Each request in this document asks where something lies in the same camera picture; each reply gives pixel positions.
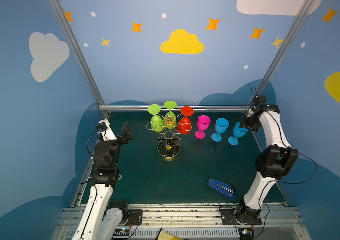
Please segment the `blue wine glass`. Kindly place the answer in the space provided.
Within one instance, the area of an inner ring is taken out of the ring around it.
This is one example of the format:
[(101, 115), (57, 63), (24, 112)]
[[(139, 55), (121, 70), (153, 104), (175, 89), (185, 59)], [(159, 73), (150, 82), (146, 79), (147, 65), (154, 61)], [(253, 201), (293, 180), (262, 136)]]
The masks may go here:
[(232, 146), (239, 144), (239, 138), (243, 137), (249, 130), (237, 122), (233, 129), (233, 136), (228, 138), (228, 143)]
[(222, 140), (221, 134), (223, 134), (229, 127), (230, 123), (225, 118), (219, 118), (215, 123), (215, 133), (212, 134), (211, 138), (214, 142), (220, 142)]

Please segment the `pink wine glass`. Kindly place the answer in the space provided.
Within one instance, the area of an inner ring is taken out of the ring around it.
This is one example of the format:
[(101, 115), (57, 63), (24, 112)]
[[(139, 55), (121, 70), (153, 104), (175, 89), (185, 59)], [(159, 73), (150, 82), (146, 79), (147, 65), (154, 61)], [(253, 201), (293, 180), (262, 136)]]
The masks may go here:
[(197, 139), (203, 139), (205, 137), (205, 131), (210, 126), (211, 119), (206, 115), (201, 115), (198, 117), (197, 128), (198, 130), (195, 132), (195, 137)]

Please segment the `blue wine glass front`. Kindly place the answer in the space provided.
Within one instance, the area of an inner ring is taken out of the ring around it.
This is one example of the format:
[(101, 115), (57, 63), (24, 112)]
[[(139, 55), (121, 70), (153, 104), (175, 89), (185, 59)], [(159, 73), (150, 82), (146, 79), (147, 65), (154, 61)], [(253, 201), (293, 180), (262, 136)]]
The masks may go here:
[(225, 118), (219, 118), (215, 123), (215, 133), (212, 134), (211, 138), (214, 142), (220, 142), (222, 140), (221, 134), (223, 134), (229, 127), (230, 123)]

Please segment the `red wine glass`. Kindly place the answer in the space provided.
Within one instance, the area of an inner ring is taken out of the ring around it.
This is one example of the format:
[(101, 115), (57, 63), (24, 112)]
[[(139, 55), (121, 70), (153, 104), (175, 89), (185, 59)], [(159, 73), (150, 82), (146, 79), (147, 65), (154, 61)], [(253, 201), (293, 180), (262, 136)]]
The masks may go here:
[(187, 135), (192, 130), (192, 122), (189, 117), (194, 114), (194, 109), (190, 106), (184, 106), (181, 108), (181, 114), (184, 117), (179, 121), (178, 131), (183, 135)]

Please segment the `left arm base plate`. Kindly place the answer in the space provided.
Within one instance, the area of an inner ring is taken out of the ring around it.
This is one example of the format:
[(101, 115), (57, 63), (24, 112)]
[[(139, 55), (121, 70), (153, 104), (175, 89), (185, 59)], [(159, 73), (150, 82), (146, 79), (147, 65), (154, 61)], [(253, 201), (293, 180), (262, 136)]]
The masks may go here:
[(143, 210), (127, 210), (122, 213), (123, 226), (141, 226), (143, 220)]

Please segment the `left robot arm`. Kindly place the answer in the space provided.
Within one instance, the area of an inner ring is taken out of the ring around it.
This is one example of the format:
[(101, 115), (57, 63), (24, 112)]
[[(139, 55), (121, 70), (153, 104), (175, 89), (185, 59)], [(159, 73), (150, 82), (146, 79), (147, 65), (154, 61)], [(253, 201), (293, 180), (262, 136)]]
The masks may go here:
[(120, 148), (133, 139), (128, 122), (124, 123), (122, 132), (116, 136), (108, 120), (96, 125), (98, 142), (92, 151), (95, 170), (86, 181), (91, 184), (90, 194), (73, 240), (110, 240), (115, 229), (127, 221), (125, 202), (108, 203), (119, 177)]

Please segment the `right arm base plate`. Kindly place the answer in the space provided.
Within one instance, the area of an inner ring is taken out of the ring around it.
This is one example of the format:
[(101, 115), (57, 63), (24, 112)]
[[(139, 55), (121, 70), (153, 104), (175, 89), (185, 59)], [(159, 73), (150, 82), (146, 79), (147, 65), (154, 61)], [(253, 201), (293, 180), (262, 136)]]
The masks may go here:
[(260, 210), (254, 209), (220, 209), (223, 225), (261, 225)]

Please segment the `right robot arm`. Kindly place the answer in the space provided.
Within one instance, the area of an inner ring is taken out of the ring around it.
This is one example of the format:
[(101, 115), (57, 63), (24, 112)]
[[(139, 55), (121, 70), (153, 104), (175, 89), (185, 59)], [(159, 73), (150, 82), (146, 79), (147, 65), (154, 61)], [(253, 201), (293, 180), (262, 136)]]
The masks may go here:
[(285, 137), (279, 107), (267, 103), (265, 96), (252, 99), (251, 106), (241, 118), (240, 126), (253, 132), (263, 129), (267, 145), (256, 159), (256, 177), (236, 210), (237, 222), (248, 224), (260, 216), (270, 189), (289, 173), (299, 152), (291, 147)]

